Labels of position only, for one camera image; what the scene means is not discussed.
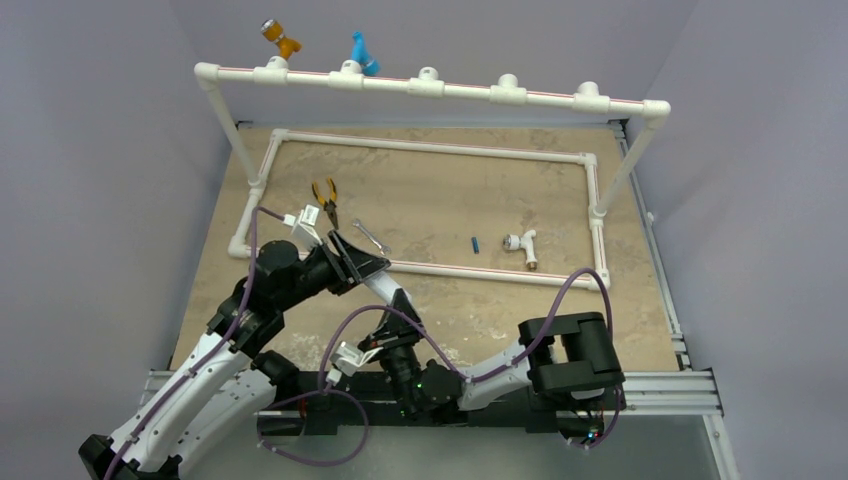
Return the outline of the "silver wrench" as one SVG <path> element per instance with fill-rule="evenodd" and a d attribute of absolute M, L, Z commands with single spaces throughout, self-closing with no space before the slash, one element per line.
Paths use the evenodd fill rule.
<path fill-rule="evenodd" d="M 378 238 L 377 238 L 377 237 L 376 237 L 376 236 L 375 236 L 375 235 L 374 235 L 374 234 L 373 234 L 373 233 L 372 233 L 372 232 L 371 232 L 371 231 L 370 231 L 370 230 L 369 230 L 369 229 L 368 229 L 368 228 L 367 228 L 367 227 L 366 227 L 363 223 L 362 223 L 362 221 L 361 221 L 360 219 L 355 218 L 355 219 L 352 221 L 352 226 L 353 226 L 354 228 L 358 229 L 358 230 L 359 230 L 359 231 L 360 231 L 360 232 L 361 232 L 361 233 L 362 233 L 362 234 L 363 234 L 363 235 L 364 235 L 364 236 L 365 236 L 365 237 L 366 237 L 366 238 L 367 238 L 367 239 L 368 239 L 371 243 L 373 243 L 373 244 L 376 246 L 376 248 L 378 249 L 378 251 L 379 251 L 379 252 L 380 252 L 383 256 L 388 256 L 388 255 L 390 255 L 390 254 L 392 253 L 391 248 L 390 248 L 387 244 L 385 244 L 385 243 L 383 243 L 382 241 L 380 241 L 380 240 L 379 240 L 379 239 L 378 239 Z"/>

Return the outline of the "white PVC pipe frame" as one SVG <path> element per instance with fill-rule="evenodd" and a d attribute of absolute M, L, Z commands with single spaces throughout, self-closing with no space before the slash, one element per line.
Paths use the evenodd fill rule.
<path fill-rule="evenodd" d="M 365 75 L 360 65 L 352 59 L 345 61 L 339 70 L 328 73 L 292 70 L 285 59 L 274 56 L 266 65 L 254 68 L 223 67 L 217 64 L 199 62 L 194 67 L 194 74 L 199 86 L 207 94 L 233 152 L 244 169 L 249 187 L 243 213 L 227 247 L 227 253 L 230 257 L 246 259 L 253 251 L 248 244 L 252 213 L 259 205 L 267 189 L 267 181 L 277 151 L 280 145 L 287 141 L 574 164 L 582 166 L 586 174 L 588 231 L 594 266 L 598 273 L 596 277 L 584 274 L 575 280 L 574 285 L 577 288 L 594 291 L 611 285 L 604 232 L 607 212 L 625 183 L 629 181 L 637 162 L 656 132 L 664 126 L 671 113 L 671 105 L 667 101 L 648 99 L 635 101 L 611 98 L 601 94 L 598 85 L 591 81 L 582 83 L 577 91 L 572 94 L 562 94 L 523 88 L 519 86 L 518 80 L 513 74 L 502 75 L 495 84 L 490 86 L 446 83 L 440 79 L 438 71 L 433 67 L 424 67 L 417 76 L 408 79 L 370 77 Z M 625 154 L 615 177 L 606 189 L 600 187 L 598 161 L 596 156 L 590 153 L 555 153 L 552 151 L 425 141 L 387 140 L 375 137 L 309 133 L 289 129 L 273 130 L 266 153 L 261 162 L 256 163 L 248 152 L 221 93 L 220 85 L 223 82 L 244 82 L 270 86 L 317 86 L 351 92 L 403 93 L 411 97 L 428 99 L 479 100 L 495 105 L 516 107 L 545 106 L 586 114 L 624 114 L 628 117 L 642 118 L 645 122 L 645 128 Z"/>

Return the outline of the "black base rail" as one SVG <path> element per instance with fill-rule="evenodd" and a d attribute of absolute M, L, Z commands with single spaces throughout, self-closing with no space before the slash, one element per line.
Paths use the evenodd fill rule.
<path fill-rule="evenodd" d="M 616 415 L 623 393 L 610 387 L 599 396 L 578 400 L 568 392 L 537 393 L 530 385 L 497 397 L 487 406 L 463 411 L 458 406 L 461 382 L 446 374 L 427 374 L 415 385 L 395 388 L 385 373 L 366 372 L 342 382 L 354 402 L 332 394 L 316 394 L 290 405 L 270 407 L 259 415 L 261 434 L 272 437 L 335 435 L 341 427 L 521 428 L 527 433 L 557 433 L 592 443 Z"/>

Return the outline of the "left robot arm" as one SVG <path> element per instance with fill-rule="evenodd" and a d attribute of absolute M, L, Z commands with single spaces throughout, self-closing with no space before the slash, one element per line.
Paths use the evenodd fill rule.
<path fill-rule="evenodd" d="M 306 257 L 286 240 L 257 248 L 247 277 L 165 385 L 111 434 L 80 446 L 89 476 L 178 479 L 252 413 L 292 405 L 301 372 L 265 348 L 284 328 L 285 312 L 323 291 L 343 295 L 389 265 L 336 232 L 316 240 Z"/>

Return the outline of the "aluminium table frame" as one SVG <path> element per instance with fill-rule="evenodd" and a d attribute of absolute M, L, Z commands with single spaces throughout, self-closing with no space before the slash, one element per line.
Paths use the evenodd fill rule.
<path fill-rule="evenodd" d="M 666 310 L 631 152 L 609 128 L 238 128 L 172 373 L 131 476 L 177 478 L 239 423 L 521 428 L 582 450 L 623 414 L 723 409 L 671 346 L 633 372 L 629 307 Z"/>

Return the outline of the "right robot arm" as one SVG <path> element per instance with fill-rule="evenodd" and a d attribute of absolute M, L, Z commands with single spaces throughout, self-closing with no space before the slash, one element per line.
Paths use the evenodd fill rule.
<path fill-rule="evenodd" d="M 468 368 L 431 359 L 415 345 L 425 330 L 409 298 L 394 295 L 377 327 L 357 348 L 386 374 L 401 418 L 430 425 L 560 426 L 561 410 L 591 413 L 625 381 L 611 328 L 601 312 L 526 320 L 518 338 L 499 354 Z"/>

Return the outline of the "white plastic faucet tap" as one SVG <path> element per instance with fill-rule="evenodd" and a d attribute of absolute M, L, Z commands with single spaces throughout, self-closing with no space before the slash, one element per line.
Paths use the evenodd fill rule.
<path fill-rule="evenodd" d="M 505 251 L 513 252 L 521 250 L 525 253 L 525 266 L 529 271 L 538 269 L 538 259 L 535 254 L 534 240 L 537 232 L 535 229 L 526 231 L 521 236 L 516 234 L 507 234 L 503 238 L 503 248 Z"/>

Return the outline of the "orange faucet nozzle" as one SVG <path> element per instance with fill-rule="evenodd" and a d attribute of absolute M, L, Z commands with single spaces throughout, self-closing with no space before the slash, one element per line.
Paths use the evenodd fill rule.
<path fill-rule="evenodd" d="M 260 32 L 267 41 L 276 46 L 278 56 L 284 60 L 289 60 L 293 54 L 298 53 L 302 49 L 302 44 L 288 37 L 285 29 L 276 19 L 271 18 L 264 21 L 261 25 Z"/>

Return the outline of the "blue faucet nozzle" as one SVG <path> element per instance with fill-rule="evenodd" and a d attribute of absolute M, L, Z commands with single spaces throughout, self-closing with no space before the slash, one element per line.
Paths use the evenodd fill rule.
<path fill-rule="evenodd" d="M 369 52 L 365 36 L 360 31 L 352 34 L 353 46 L 350 59 L 359 64 L 361 72 L 367 77 L 376 77 L 381 66 L 376 58 Z"/>

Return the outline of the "yellow handled pliers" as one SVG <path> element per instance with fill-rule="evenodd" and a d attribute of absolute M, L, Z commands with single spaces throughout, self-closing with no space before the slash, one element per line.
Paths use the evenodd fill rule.
<path fill-rule="evenodd" d="M 312 193 L 315 200 L 319 203 L 323 211 L 326 213 L 335 230 L 339 229 L 339 218 L 337 212 L 337 188 L 334 180 L 331 177 L 326 178 L 326 182 L 330 188 L 330 193 L 324 196 L 320 191 L 320 186 L 317 181 L 312 182 Z"/>

